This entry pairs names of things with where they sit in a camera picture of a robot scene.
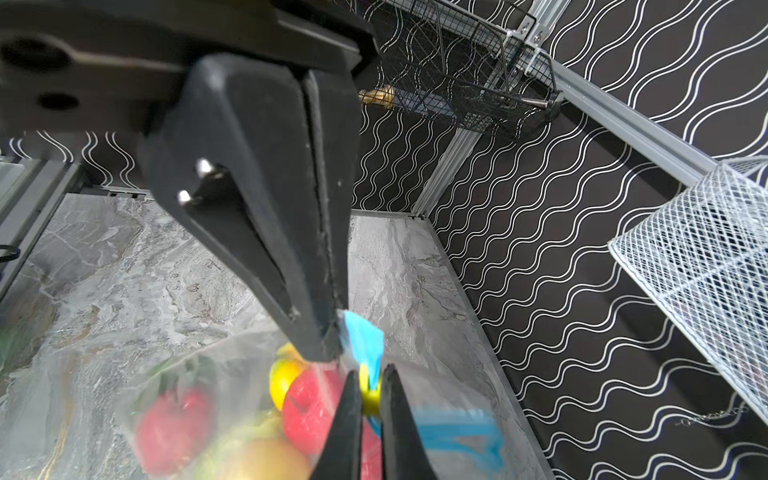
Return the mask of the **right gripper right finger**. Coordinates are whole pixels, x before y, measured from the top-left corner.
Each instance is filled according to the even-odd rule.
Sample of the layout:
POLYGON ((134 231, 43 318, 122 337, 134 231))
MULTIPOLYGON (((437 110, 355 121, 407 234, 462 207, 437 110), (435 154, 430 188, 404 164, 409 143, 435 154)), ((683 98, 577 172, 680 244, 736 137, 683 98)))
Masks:
POLYGON ((388 365, 382 375, 379 410, 383 478, 436 480, 394 364, 388 365))

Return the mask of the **red toy fruit front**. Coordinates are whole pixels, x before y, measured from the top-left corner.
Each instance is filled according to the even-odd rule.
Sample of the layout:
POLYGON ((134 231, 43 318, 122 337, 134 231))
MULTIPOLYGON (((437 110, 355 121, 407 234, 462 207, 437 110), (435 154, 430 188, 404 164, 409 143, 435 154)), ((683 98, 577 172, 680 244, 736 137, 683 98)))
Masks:
POLYGON ((136 427, 139 463, 149 475, 171 475, 205 449, 214 430, 214 404, 204 390, 195 387, 182 395, 168 390, 136 427))

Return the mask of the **clear blue-zip bag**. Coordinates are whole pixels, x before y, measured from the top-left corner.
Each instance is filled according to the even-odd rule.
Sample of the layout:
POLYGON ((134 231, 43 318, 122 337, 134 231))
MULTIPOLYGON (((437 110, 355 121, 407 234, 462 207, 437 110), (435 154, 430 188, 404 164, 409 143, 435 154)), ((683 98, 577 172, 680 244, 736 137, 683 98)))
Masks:
POLYGON ((165 360, 121 392, 119 420, 157 479, 509 479, 481 393, 398 359, 341 317, 339 357, 312 362, 248 331, 165 360))

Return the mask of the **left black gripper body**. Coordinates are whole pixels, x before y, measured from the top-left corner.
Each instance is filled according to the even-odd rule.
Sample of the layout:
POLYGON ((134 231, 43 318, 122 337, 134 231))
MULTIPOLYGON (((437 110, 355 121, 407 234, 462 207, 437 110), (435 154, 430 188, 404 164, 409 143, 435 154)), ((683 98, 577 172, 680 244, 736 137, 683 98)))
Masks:
POLYGON ((357 76, 378 46, 331 1, 5 1, 1 131, 143 131, 219 53, 357 76))

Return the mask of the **small red toy apple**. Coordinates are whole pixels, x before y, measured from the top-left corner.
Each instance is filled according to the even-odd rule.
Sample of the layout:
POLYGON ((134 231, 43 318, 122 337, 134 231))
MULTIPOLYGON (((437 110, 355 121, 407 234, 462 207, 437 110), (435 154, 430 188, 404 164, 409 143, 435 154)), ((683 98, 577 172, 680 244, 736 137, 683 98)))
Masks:
POLYGON ((287 392, 282 424, 288 441, 312 462, 325 445, 344 387, 341 373, 307 368, 287 392))

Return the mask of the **red yellow toy mango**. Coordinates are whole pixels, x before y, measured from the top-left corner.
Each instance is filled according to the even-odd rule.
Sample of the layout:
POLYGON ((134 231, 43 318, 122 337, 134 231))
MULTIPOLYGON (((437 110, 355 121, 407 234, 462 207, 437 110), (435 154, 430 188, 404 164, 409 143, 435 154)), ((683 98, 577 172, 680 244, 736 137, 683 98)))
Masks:
POLYGON ((257 439, 237 447, 219 468, 217 479, 308 479, 311 465, 287 440, 257 439))

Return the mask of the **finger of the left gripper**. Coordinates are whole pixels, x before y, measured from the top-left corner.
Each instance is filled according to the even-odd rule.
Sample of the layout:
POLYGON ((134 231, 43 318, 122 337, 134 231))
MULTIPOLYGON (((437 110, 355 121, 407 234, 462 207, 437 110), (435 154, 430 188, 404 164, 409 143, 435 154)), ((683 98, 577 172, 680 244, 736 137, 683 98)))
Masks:
POLYGON ((158 204, 233 271, 299 353, 342 353, 331 311, 306 74, 233 54, 189 71, 141 146, 158 204))
POLYGON ((351 78, 309 71, 302 80, 309 107, 321 234, 331 311, 348 308, 348 237, 353 174, 358 161, 360 102, 351 78))

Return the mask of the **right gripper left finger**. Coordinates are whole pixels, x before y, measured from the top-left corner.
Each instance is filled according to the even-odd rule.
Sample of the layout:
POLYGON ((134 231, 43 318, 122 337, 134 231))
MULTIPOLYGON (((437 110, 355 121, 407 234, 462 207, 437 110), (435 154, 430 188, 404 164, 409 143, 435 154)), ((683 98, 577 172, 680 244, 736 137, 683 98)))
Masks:
POLYGON ((362 424, 363 399, 359 375, 352 371, 344 382, 325 445, 310 480, 360 479, 362 424))

